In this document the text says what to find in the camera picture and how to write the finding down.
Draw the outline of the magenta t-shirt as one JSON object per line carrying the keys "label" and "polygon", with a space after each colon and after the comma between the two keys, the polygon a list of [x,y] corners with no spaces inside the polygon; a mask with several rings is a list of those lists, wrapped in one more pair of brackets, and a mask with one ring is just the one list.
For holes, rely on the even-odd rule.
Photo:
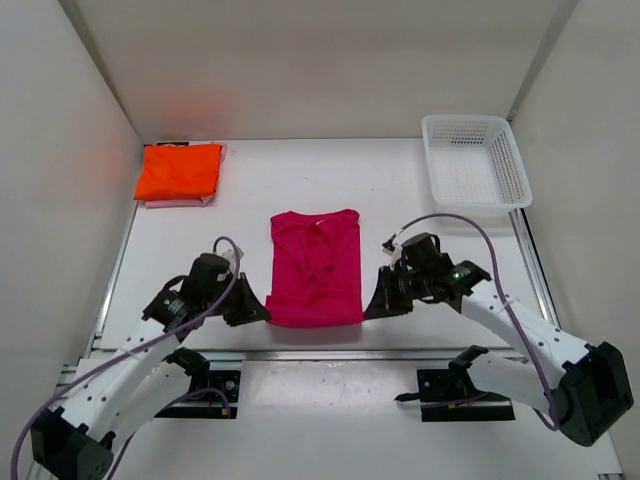
{"label": "magenta t-shirt", "polygon": [[317,329],[362,323],[359,220],[353,209],[271,218],[271,324]]}

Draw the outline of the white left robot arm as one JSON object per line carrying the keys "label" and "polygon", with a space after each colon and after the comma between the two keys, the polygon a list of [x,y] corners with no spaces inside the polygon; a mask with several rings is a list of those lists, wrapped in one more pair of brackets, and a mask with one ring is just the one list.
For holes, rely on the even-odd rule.
{"label": "white left robot arm", "polygon": [[117,449],[171,404],[209,393],[210,363],[184,347],[210,317],[235,327],[269,319],[246,275],[242,250],[200,254],[143,310],[121,347],[39,412],[29,427],[34,461],[55,479],[103,479]]}

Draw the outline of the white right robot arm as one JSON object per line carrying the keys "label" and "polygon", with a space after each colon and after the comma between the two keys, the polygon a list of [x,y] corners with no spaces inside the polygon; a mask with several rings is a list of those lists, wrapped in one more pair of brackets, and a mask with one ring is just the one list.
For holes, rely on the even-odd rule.
{"label": "white right robot arm", "polygon": [[415,302],[445,304],[477,322],[518,353],[511,359],[472,345],[418,394],[435,408],[498,395],[545,414],[565,437],[588,447],[633,404],[622,353],[597,346],[545,321],[498,287],[495,274],[454,263],[438,236],[422,233],[383,245],[389,265],[378,271],[368,320],[412,312]]}

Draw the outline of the white perforated plastic basket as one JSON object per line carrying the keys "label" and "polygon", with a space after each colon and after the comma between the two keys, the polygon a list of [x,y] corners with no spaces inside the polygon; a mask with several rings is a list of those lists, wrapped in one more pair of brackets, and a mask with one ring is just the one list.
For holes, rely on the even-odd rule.
{"label": "white perforated plastic basket", "polygon": [[533,195],[510,124],[484,114],[433,114],[421,121],[432,197],[441,211],[502,216]]}

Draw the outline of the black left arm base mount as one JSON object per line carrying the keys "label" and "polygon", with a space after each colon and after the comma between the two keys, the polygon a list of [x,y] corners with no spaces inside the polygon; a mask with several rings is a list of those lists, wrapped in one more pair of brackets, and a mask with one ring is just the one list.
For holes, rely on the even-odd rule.
{"label": "black left arm base mount", "polygon": [[156,418],[235,419],[241,386],[239,369],[213,367],[200,353],[180,348],[164,359],[179,366],[190,380],[188,390],[158,412]]}

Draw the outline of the aluminium table edge rail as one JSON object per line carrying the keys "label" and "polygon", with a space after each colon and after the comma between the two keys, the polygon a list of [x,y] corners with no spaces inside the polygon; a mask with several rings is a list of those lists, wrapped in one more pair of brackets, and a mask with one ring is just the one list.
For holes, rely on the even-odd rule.
{"label": "aluminium table edge rail", "polygon": [[461,354],[465,347],[454,349],[374,349],[374,350],[239,350],[197,349],[188,346],[213,361],[383,361],[427,360],[444,361]]}

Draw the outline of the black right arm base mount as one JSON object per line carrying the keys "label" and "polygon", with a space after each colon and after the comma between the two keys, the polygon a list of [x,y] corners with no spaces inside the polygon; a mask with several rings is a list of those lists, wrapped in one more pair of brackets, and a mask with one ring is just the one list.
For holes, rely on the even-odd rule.
{"label": "black right arm base mount", "polygon": [[423,423],[514,421],[509,398],[478,390],[468,370],[479,357],[489,353],[472,345],[451,360],[446,368],[423,368],[416,372],[417,391],[398,394],[399,403],[418,402]]}

